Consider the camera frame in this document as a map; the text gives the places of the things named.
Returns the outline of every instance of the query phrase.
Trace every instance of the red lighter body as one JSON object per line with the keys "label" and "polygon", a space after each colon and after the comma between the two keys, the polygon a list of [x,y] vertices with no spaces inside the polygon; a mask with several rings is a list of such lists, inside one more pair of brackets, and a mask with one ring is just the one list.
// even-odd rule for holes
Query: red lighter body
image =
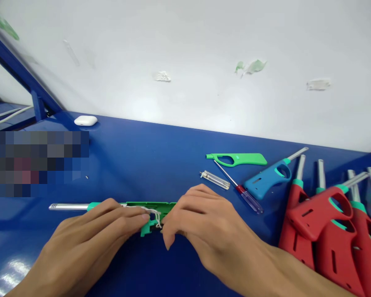
{"label": "red lighter body", "polygon": [[[297,184],[292,184],[287,202],[287,209],[296,207],[300,202],[308,199],[305,191]],[[287,217],[284,218],[282,233],[280,234],[279,248],[292,254],[299,261],[315,270],[313,263],[312,242],[303,238],[292,226]]]}
{"label": "red lighter body", "polygon": [[354,208],[351,221],[357,230],[352,244],[355,247],[352,249],[353,260],[365,295],[371,297],[371,219],[362,210]]}
{"label": "red lighter body", "polygon": [[[331,204],[330,197],[340,203],[343,213]],[[310,241],[317,241],[321,231],[331,220],[349,220],[352,216],[353,210],[349,200],[336,186],[287,211],[287,217],[296,230]]]}
{"label": "red lighter body", "polygon": [[350,221],[344,221],[346,230],[329,222],[316,243],[316,272],[356,296],[364,291],[352,258],[352,240],[357,233]]}

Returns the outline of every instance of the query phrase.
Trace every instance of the left hand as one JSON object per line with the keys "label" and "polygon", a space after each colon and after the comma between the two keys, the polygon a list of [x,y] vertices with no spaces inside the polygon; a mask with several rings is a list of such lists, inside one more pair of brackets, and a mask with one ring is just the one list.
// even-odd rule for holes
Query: left hand
{"label": "left hand", "polygon": [[59,224],[37,261],[7,297],[84,296],[124,244],[150,218],[110,198]]}

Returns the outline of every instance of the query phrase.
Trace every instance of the right hand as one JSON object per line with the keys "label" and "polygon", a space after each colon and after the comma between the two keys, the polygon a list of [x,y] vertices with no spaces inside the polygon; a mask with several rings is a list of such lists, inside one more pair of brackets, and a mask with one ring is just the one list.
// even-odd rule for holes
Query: right hand
{"label": "right hand", "polygon": [[190,188],[162,222],[168,250],[176,233],[184,235],[203,266],[229,288],[244,296],[260,296],[265,287],[272,286],[267,282],[278,271],[274,261],[277,249],[263,242],[231,202],[207,186]]}

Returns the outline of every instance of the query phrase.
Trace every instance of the blue metal frame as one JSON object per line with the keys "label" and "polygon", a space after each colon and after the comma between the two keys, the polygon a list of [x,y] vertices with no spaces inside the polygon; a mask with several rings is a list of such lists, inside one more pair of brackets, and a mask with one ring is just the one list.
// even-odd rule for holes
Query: blue metal frame
{"label": "blue metal frame", "polygon": [[1,41],[0,64],[32,95],[37,121],[47,117],[45,109],[50,115],[62,111],[58,103]]}

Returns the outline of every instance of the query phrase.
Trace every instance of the white string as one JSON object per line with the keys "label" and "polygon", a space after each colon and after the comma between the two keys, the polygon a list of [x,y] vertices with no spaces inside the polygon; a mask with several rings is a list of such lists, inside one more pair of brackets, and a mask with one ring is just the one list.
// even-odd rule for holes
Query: white string
{"label": "white string", "polygon": [[158,224],[156,224],[156,228],[161,228],[162,229],[162,226],[161,226],[161,213],[157,210],[154,210],[152,208],[146,208],[144,206],[128,206],[128,205],[123,205],[123,207],[140,207],[140,208],[143,208],[144,210],[147,210],[148,213],[153,213],[155,215],[155,219],[157,220]]}

